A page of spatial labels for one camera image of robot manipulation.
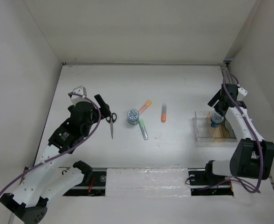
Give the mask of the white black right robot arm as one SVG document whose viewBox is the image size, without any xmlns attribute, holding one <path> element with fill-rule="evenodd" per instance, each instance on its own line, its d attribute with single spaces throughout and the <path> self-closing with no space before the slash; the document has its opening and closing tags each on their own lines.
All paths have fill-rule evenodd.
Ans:
<svg viewBox="0 0 274 224">
<path fill-rule="evenodd" d="M 218 181 L 220 176 L 266 180 L 270 175 L 274 143 L 266 141 L 254 127 L 242 101 L 246 94 L 247 91 L 236 84 L 222 84 L 208 103 L 230 124 L 238 142 L 231 159 L 207 163 L 203 178 L 209 184 Z"/>
</svg>

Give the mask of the clear plastic tray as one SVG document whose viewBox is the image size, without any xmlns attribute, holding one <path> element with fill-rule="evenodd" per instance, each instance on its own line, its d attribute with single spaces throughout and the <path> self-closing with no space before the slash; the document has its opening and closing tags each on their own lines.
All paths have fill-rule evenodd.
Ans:
<svg viewBox="0 0 274 224">
<path fill-rule="evenodd" d="M 211 115 L 211 111 L 195 111 L 194 113 L 195 134 L 198 143 L 211 143 L 214 141 Z"/>
</svg>

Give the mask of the blue white round jar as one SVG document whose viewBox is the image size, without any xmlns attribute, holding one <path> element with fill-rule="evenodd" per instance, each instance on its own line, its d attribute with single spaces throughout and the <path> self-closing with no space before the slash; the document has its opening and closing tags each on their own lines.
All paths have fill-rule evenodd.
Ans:
<svg viewBox="0 0 274 224">
<path fill-rule="evenodd" d="M 211 127 L 218 127 L 224 121 L 224 117 L 221 116 L 219 113 L 214 112 L 211 115 L 210 120 L 211 120 Z"/>
<path fill-rule="evenodd" d="M 139 111 L 136 109 L 130 109 L 127 112 L 127 121 L 130 125 L 137 125 L 139 122 Z"/>
</svg>

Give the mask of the pink highlighter yellow cap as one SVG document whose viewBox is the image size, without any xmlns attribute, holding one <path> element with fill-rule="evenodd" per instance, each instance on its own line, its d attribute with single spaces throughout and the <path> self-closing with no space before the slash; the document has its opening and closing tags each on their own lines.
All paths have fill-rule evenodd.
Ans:
<svg viewBox="0 0 274 224">
<path fill-rule="evenodd" d="M 151 100 L 148 100 L 139 110 L 139 114 L 141 115 L 150 105 L 152 104 Z"/>
</svg>

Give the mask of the orange highlighter grey cap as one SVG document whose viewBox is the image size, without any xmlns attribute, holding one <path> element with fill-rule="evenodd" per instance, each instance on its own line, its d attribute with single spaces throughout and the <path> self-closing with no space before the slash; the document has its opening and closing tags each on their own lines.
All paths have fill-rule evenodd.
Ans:
<svg viewBox="0 0 274 224">
<path fill-rule="evenodd" d="M 162 111 L 161 111 L 161 122 L 164 123 L 167 117 L 167 104 L 162 104 Z"/>
</svg>

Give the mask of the aluminium side rail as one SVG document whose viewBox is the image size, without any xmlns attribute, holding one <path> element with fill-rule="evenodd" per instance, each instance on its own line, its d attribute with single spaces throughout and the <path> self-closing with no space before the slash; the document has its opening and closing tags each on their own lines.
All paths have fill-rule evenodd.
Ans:
<svg viewBox="0 0 274 224">
<path fill-rule="evenodd" d="M 223 84 L 236 84 L 238 78 L 231 72 L 223 74 Z M 225 115 L 237 137 L 238 145 L 230 159 L 231 176 L 244 185 L 250 193 L 256 193 L 261 181 L 266 180 L 274 160 L 274 143 L 266 141 L 254 127 L 247 108 L 229 108 Z"/>
</svg>

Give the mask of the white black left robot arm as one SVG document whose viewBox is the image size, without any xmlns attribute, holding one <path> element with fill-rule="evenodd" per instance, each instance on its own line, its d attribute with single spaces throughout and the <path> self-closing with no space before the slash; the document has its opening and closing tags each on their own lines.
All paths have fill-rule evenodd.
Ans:
<svg viewBox="0 0 274 224">
<path fill-rule="evenodd" d="M 101 95 L 92 102 L 85 95 L 69 93 L 72 105 L 67 118 L 51 135 L 38 164 L 17 177 L 22 182 L 12 193 L 1 191 L 0 202 L 25 224 L 38 224 L 46 215 L 49 201 L 62 196 L 77 184 L 87 185 L 92 167 L 77 161 L 56 183 L 50 183 L 56 170 L 95 132 L 100 121 L 111 115 Z"/>
</svg>

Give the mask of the green highlighter clear cap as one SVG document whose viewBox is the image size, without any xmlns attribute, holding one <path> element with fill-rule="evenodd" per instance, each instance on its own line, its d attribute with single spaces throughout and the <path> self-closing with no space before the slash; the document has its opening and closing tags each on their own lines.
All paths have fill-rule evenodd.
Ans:
<svg viewBox="0 0 274 224">
<path fill-rule="evenodd" d="M 147 130 L 146 130 L 146 127 L 145 127 L 145 123 L 142 119 L 139 120 L 139 126 L 140 126 L 141 133 L 143 135 L 144 140 L 148 140 L 149 136 L 148 136 L 148 133 L 147 133 Z"/>
</svg>

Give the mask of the smoked grey plastic tray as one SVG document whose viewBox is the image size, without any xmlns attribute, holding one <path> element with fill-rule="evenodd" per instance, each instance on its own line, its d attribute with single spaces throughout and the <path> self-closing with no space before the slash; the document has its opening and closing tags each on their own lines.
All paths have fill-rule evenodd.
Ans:
<svg viewBox="0 0 274 224">
<path fill-rule="evenodd" d="M 228 121 L 224 122 L 223 135 L 224 135 L 225 138 L 236 139 L 236 135 L 233 131 L 233 128 L 232 128 L 232 126 L 230 125 L 230 123 Z"/>
</svg>

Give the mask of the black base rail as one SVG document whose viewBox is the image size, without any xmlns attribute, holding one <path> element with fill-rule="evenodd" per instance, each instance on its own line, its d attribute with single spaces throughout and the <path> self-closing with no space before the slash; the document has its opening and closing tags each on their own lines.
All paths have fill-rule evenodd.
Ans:
<svg viewBox="0 0 274 224">
<path fill-rule="evenodd" d="M 84 179 L 82 183 L 68 190 L 66 196 L 106 196 L 106 174 L 108 169 L 96 169 L 90 180 Z M 185 184 L 190 187 L 190 196 L 233 196 L 233 187 L 230 182 L 217 186 L 215 183 L 203 178 L 204 169 L 188 169 Z"/>
</svg>

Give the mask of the black handled scissors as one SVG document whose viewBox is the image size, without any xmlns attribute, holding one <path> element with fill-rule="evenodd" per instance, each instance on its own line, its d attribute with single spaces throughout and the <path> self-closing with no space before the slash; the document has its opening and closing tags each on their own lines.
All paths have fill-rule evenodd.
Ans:
<svg viewBox="0 0 274 224">
<path fill-rule="evenodd" d="M 117 114 L 116 113 L 112 113 L 109 117 L 106 118 L 106 121 L 110 124 L 110 134 L 111 134 L 111 138 L 113 139 L 113 133 L 114 133 L 114 127 L 113 124 L 114 122 L 117 120 Z"/>
</svg>

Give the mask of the wooden tray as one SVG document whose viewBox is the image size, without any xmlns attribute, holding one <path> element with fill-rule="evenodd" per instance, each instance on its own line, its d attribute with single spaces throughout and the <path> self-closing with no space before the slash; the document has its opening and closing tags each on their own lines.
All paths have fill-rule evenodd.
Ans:
<svg viewBox="0 0 274 224">
<path fill-rule="evenodd" d="M 210 135 L 213 136 L 213 138 L 215 138 L 215 139 L 228 139 L 228 138 L 225 138 L 224 135 L 223 135 L 225 120 L 221 123 L 220 126 L 218 126 L 218 127 L 211 127 L 210 117 L 211 117 L 211 115 L 213 113 L 214 112 L 212 112 L 212 111 L 210 111 L 208 113 L 208 121 L 210 123 L 210 125 L 209 125 L 209 127 L 210 127 Z"/>
</svg>

